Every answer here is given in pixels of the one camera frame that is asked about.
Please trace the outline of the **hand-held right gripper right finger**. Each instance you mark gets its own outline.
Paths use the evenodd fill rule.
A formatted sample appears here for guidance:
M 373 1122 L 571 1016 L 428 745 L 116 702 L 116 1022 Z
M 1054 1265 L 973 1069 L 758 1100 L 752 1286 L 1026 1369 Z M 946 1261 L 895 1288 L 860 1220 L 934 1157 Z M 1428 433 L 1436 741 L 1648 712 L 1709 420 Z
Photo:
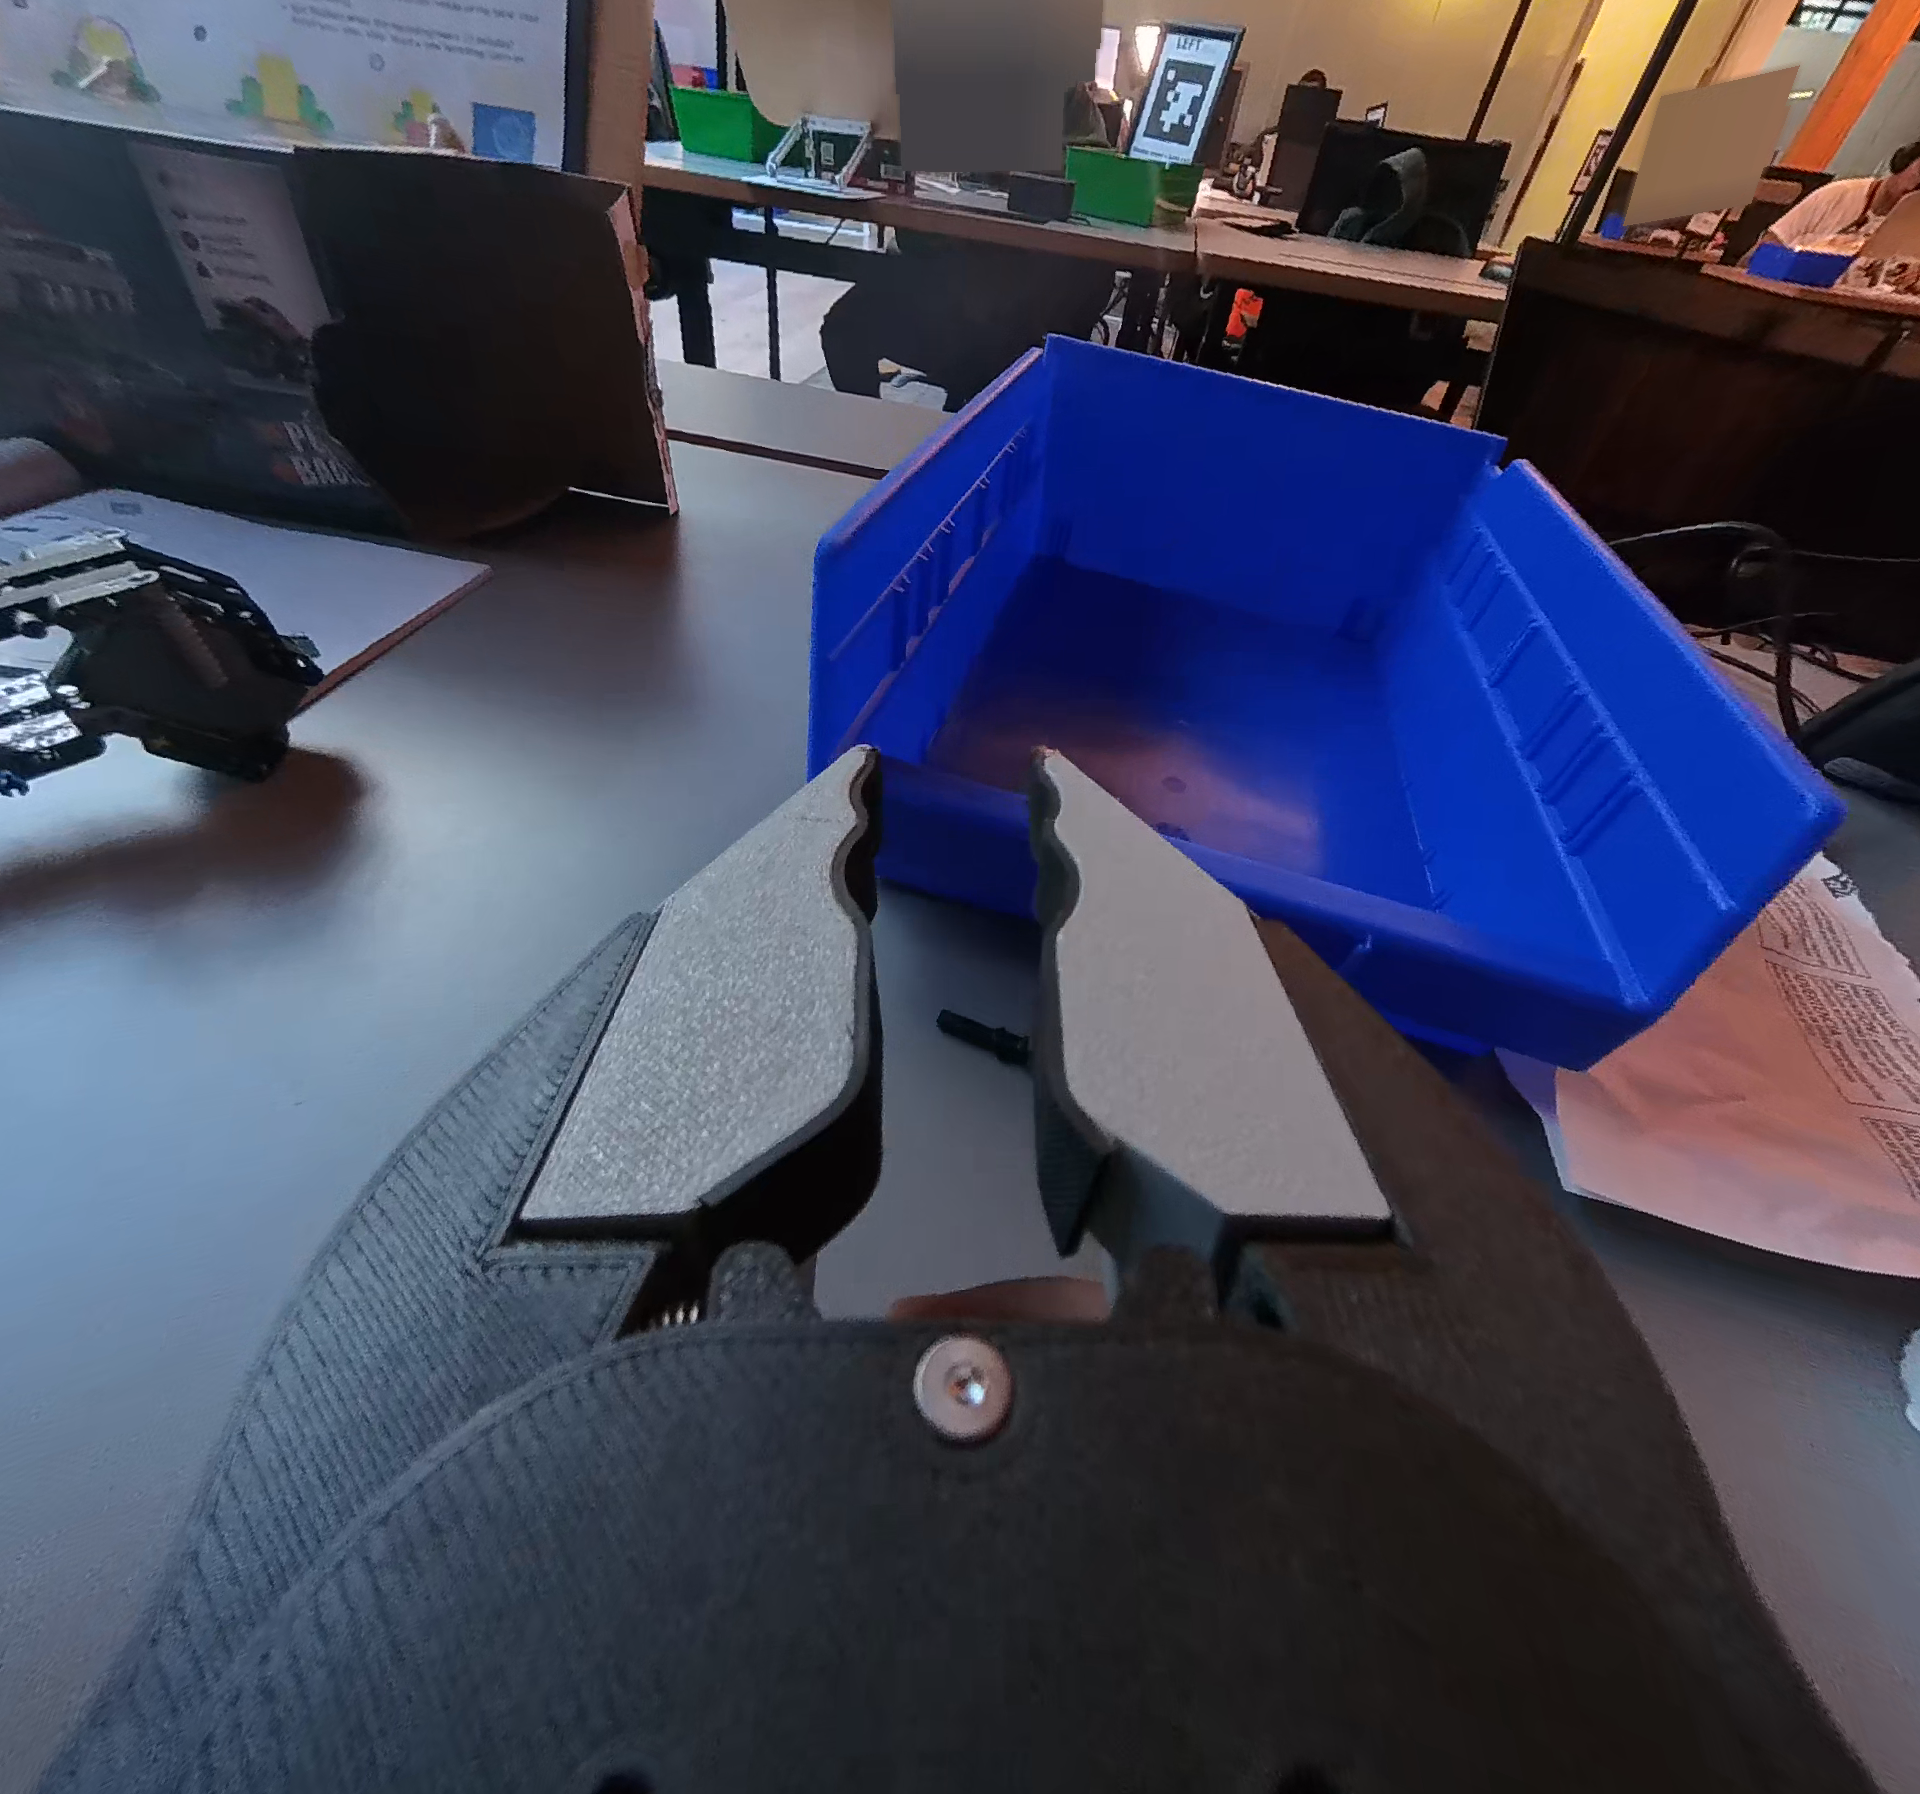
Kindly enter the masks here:
M 1095 1247 L 1109 1314 L 1154 1255 L 1232 1306 L 1252 1251 L 1340 1273 L 1405 1229 L 1260 922 L 1066 751 L 1038 749 L 1036 1167 L 1064 1257 Z

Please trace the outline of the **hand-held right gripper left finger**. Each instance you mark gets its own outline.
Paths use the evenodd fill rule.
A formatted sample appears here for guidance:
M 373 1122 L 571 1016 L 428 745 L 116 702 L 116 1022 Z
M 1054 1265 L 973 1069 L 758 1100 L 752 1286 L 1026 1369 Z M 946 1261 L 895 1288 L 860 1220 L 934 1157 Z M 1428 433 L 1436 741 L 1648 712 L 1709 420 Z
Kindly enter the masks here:
M 565 1076 L 511 1245 L 636 1261 L 616 1337 L 699 1322 L 748 1245 L 811 1290 L 877 1190 L 881 780 L 858 745 L 671 894 Z

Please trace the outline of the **black lego model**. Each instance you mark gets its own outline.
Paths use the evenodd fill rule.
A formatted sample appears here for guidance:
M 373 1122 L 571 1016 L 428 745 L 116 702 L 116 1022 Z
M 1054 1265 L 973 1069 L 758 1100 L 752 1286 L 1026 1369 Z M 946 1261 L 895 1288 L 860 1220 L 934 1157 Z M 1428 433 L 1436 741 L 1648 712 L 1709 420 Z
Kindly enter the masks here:
M 228 575 L 118 531 L 5 563 L 3 639 L 65 635 L 52 669 L 7 667 L 3 794 L 73 771 L 120 735 L 159 759 L 263 782 L 324 684 L 316 647 Z

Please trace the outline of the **lego instruction poster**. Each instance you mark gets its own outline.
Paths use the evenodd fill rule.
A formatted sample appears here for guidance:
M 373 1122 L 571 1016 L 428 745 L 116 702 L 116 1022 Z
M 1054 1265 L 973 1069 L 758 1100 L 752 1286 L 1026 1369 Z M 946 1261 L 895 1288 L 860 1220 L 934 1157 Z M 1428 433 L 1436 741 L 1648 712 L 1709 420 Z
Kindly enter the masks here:
M 581 171 L 591 0 L 3 0 L 5 108 Z

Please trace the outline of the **blue plastic bin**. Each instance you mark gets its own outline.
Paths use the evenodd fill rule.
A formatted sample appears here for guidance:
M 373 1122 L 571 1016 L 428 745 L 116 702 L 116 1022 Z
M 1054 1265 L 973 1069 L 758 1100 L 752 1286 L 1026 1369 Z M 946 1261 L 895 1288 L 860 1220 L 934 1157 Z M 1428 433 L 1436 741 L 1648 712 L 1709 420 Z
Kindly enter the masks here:
M 820 537 L 809 675 L 887 880 L 1028 916 L 1062 751 L 1405 1031 L 1573 1071 L 1846 822 L 1501 437 L 1091 341 Z

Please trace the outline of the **printed paper sheet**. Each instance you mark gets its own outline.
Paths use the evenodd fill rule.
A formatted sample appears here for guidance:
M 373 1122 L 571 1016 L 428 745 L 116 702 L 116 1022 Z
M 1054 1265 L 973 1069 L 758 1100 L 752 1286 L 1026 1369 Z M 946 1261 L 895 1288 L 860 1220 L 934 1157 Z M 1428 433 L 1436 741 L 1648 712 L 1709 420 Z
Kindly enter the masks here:
M 1917 973 L 1828 857 L 1591 1071 L 1499 1061 L 1579 1198 L 1919 1278 Z

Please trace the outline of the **white flat board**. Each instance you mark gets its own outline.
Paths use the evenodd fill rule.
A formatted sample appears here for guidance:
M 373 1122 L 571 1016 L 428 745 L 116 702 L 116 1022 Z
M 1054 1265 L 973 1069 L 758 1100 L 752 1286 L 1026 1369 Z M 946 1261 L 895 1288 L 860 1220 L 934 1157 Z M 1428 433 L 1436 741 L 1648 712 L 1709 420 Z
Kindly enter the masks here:
M 108 531 L 234 580 L 273 629 L 312 643 L 322 669 L 320 692 L 389 653 L 491 576 L 483 563 L 281 527 L 124 488 L 91 490 L 7 516 L 3 557 L 14 561 L 79 533 Z

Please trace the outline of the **brown cardboard box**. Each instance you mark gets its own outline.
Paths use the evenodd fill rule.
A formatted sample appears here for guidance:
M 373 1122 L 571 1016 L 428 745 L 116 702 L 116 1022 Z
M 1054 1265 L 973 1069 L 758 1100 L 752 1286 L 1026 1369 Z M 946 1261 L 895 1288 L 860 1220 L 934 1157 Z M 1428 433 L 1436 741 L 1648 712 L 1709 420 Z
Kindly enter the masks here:
M 93 488 L 471 541 L 679 514 L 624 184 L 3 120 L 3 433 Z

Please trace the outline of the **black rounded device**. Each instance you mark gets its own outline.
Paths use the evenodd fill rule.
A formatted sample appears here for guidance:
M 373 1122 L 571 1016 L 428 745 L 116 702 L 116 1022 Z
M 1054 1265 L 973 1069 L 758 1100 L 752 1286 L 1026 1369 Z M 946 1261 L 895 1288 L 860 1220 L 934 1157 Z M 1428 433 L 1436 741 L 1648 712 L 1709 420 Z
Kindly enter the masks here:
M 1885 671 L 1809 720 L 1795 745 L 1826 778 L 1917 808 L 1919 661 Z

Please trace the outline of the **dark wooden desk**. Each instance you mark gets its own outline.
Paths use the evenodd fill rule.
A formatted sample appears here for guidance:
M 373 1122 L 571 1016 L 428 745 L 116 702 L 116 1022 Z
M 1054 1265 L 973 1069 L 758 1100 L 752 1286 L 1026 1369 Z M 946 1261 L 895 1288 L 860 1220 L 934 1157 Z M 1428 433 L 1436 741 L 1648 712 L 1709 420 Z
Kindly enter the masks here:
M 1477 427 L 1530 463 L 1677 618 L 1764 616 L 1791 553 L 1803 637 L 1919 653 L 1919 326 L 1909 296 L 1811 290 L 1609 243 L 1528 241 L 1501 314 Z

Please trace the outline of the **long wooden desk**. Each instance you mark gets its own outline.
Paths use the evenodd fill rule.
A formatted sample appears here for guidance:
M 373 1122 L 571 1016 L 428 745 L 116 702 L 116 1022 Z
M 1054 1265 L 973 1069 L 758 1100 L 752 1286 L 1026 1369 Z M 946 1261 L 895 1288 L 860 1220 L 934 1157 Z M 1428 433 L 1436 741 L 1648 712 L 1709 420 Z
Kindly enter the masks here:
M 1160 271 L 1220 278 L 1248 288 L 1326 294 L 1419 314 L 1497 322 L 1507 304 L 1507 286 L 1489 278 L 1475 259 L 1299 233 L 1262 237 L 1217 216 L 1203 216 L 1181 227 L 1140 227 L 1087 218 L 1032 222 L 993 206 L 775 180 L 728 159 L 691 157 L 679 145 L 650 153 L 640 182 L 648 192 L 713 198 L 728 206 L 883 226 L 975 245 L 1017 247 L 1113 271 Z

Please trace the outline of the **green plastic bin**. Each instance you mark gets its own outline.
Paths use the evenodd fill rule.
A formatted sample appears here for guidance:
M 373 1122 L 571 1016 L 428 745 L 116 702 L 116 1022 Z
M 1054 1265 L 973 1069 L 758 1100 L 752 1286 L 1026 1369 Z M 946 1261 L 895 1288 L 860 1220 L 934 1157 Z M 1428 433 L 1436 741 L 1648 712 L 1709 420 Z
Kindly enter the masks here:
M 1085 220 L 1183 227 L 1199 198 L 1203 175 L 1201 165 L 1166 165 L 1091 147 L 1068 149 L 1071 212 Z
M 764 116 L 748 92 L 671 84 L 675 126 L 687 153 L 764 167 L 787 135 L 787 122 Z

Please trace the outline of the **black computer monitor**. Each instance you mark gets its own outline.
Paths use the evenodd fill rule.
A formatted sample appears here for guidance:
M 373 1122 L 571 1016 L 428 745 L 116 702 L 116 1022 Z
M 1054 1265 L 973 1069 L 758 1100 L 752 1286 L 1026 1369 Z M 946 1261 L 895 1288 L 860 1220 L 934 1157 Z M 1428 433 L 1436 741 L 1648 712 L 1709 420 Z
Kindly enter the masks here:
M 1295 227 L 1311 237 L 1475 259 L 1507 182 L 1507 141 L 1334 122 Z

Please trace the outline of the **black white tag board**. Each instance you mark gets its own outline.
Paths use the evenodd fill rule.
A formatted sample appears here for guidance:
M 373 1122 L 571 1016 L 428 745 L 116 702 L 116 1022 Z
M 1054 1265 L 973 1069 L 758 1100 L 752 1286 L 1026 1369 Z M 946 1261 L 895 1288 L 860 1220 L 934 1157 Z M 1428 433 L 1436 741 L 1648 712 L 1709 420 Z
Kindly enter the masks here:
M 1136 106 L 1126 157 L 1158 167 L 1197 167 L 1215 114 L 1234 77 L 1240 24 L 1166 22 Z

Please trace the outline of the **black lamp pole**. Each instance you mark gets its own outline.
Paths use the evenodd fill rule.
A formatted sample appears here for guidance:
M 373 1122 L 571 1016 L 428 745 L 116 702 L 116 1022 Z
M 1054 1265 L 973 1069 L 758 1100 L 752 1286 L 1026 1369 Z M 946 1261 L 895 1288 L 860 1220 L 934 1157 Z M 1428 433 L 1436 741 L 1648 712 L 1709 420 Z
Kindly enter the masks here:
M 1570 206 L 1570 212 L 1556 233 L 1556 241 L 1560 245 L 1577 243 L 1589 229 L 1589 224 L 1597 218 L 1597 204 L 1607 194 L 1613 176 L 1619 173 L 1623 155 L 1634 137 L 1634 129 L 1640 124 L 1642 114 L 1648 110 L 1648 104 L 1654 100 L 1654 92 L 1662 84 L 1668 65 L 1674 53 L 1679 49 L 1679 43 L 1683 41 L 1693 22 L 1693 12 L 1699 4 L 1701 0 L 1675 0 L 1666 26 L 1648 55 L 1646 67 L 1623 106 L 1621 122 L 1615 126 L 1607 147 L 1597 159 L 1597 169 L 1591 175 L 1589 184 L 1573 198 L 1573 204 Z

